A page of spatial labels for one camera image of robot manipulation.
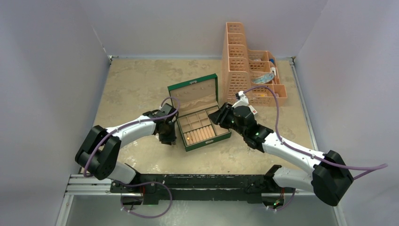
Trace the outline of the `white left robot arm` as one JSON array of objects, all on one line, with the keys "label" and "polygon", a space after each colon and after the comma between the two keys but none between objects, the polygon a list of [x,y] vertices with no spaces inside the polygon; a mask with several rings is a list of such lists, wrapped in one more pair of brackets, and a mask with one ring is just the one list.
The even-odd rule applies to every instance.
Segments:
[{"label": "white left robot arm", "polygon": [[162,144],[174,145],[173,118],[177,115],[178,111],[166,103],[160,109],[145,112],[137,119],[116,127],[94,126],[78,150],[75,161],[95,178],[117,180],[128,192],[136,192],[140,188],[140,179],[135,177],[136,171],[132,167],[118,162],[120,149],[151,135],[157,135]]}]

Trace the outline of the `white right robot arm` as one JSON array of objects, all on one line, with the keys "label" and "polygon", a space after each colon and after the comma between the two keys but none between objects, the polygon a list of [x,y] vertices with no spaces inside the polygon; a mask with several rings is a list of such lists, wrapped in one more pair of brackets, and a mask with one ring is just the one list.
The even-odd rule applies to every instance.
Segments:
[{"label": "white right robot arm", "polygon": [[271,192],[281,187],[298,188],[313,192],[327,205],[337,206],[354,181],[339,153],[306,149],[283,139],[276,131],[257,123],[247,106],[233,107],[225,103],[208,117],[215,125],[236,131],[250,148],[299,167],[299,170],[279,167],[266,176],[264,185]]}]

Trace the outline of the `green jewelry box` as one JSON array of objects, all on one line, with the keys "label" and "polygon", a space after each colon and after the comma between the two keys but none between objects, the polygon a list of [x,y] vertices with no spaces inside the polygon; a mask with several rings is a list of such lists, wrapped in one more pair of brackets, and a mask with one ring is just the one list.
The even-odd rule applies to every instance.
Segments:
[{"label": "green jewelry box", "polygon": [[229,139],[231,131],[211,122],[219,110],[217,75],[210,74],[167,87],[180,103],[177,126],[187,152]]}]

